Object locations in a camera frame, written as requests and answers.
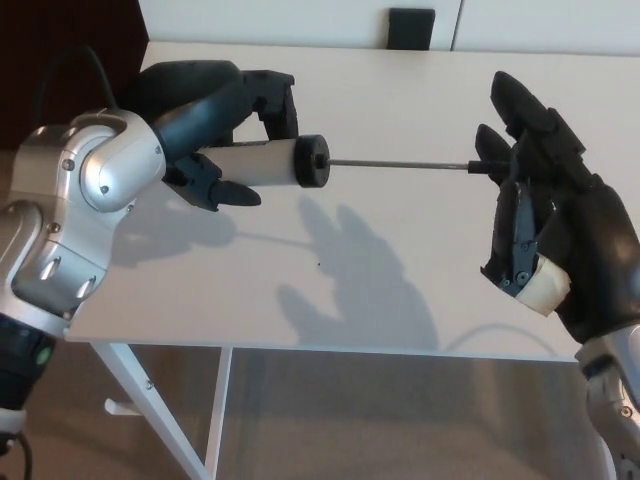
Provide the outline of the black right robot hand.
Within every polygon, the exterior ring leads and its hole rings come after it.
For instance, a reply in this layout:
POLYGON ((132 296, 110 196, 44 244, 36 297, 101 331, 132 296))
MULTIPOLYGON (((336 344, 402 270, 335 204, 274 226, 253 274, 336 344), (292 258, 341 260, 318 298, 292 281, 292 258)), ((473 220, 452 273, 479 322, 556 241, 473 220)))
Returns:
POLYGON ((638 323, 639 240, 620 196, 584 164, 585 148, 558 111, 516 78, 496 72, 490 99, 515 142, 486 124, 476 131, 476 152, 499 188, 482 274, 517 297, 550 261, 568 276, 551 309, 580 344, 638 323))

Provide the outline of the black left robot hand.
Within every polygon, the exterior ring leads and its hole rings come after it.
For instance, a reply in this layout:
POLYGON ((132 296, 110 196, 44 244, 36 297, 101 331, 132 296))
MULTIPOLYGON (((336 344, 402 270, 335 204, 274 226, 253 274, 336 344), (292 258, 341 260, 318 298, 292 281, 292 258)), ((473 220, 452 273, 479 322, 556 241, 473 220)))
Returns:
POLYGON ((224 180, 198 150, 230 147, 233 131, 254 113, 269 139, 297 136, 294 84, 288 73, 241 70, 228 60, 167 61, 138 73, 116 101, 154 130, 165 154, 163 183, 191 205, 216 212, 221 204, 258 206, 261 197, 224 180))

